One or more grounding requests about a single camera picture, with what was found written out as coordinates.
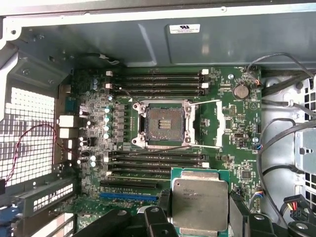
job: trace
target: motherboard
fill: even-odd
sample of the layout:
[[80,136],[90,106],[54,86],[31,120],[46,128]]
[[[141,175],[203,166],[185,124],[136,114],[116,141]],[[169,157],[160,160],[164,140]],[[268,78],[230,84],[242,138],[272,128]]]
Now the motherboard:
[[83,121],[72,137],[81,194],[59,209],[79,214],[79,228],[115,208],[136,214],[171,188],[173,168],[229,171],[228,191],[248,203],[261,149],[261,72],[251,73],[258,80],[245,67],[76,71],[65,111]]

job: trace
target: integrated circuit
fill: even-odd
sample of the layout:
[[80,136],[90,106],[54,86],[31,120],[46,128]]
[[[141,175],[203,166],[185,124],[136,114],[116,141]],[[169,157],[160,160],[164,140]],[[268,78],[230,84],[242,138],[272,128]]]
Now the integrated circuit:
[[183,108],[148,108],[146,122],[147,141],[183,141]]
[[241,178],[242,179],[251,179],[251,172],[249,170],[242,170],[241,171]]

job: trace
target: white sticker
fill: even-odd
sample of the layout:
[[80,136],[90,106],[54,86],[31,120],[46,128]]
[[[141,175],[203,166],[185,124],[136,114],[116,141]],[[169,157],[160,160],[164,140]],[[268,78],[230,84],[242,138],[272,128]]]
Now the white sticker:
[[200,24],[169,26],[171,34],[199,33]]

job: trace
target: blue pcie slot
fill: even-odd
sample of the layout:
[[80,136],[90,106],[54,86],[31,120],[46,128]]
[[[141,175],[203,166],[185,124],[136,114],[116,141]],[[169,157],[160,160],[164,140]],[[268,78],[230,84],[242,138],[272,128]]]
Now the blue pcie slot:
[[156,201],[157,197],[153,195],[139,195],[139,194],[114,194],[114,193],[100,193],[101,198],[120,198],[142,201]]

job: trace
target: white perforated panel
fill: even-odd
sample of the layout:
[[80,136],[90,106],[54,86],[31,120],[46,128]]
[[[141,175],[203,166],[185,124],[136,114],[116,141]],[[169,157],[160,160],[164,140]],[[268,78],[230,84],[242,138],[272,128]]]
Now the white perforated panel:
[[[11,103],[5,105],[0,122],[0,177],[6,179],[12,170],[14,150],[24,131],[39,124],[54,125],[55,100],[52,97],[12,88]],[[12,178],[7,186],[18,184],[51,172],[53,131],[37,127],[23,137]]]

